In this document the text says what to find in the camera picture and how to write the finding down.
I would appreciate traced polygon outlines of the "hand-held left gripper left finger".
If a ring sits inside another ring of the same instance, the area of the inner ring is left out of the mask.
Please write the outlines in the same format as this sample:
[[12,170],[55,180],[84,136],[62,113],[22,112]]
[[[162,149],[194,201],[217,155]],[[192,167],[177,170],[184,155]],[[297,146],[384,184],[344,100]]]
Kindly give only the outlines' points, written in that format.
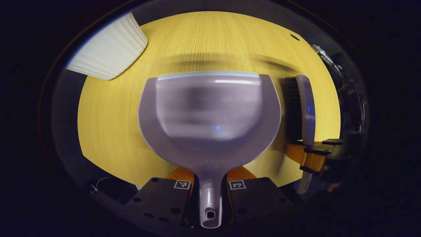
[[195,175],[176,168],[166,178],[152,177],[123,206],[123,217],[147,231],[179,231],[189,227]]

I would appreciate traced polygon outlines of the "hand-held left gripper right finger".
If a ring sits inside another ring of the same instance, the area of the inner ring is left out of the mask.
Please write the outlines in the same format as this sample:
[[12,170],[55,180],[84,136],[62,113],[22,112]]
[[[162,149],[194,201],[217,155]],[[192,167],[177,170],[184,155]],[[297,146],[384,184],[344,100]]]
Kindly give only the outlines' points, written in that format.
[[295,203],[269,177],[255,177],[244,167],[224,178],[224,225],[268,222],[291,213]]

